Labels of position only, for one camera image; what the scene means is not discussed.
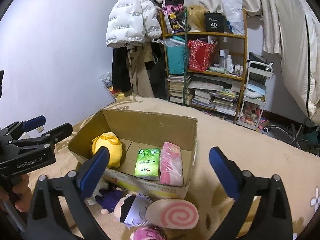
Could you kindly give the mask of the person's left hand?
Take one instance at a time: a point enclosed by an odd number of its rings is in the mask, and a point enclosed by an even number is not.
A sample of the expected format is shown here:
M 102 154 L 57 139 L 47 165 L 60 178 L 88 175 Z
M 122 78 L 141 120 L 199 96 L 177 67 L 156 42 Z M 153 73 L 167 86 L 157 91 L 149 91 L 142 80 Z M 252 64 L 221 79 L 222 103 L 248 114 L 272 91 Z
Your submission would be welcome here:
M 18 196 L 15 207 L 20 212 L 27 212 L 30 209 L 32 192 L 29 188 L 28 174 L 21 175 L 21 180 L 12 188 L 12 192 Z

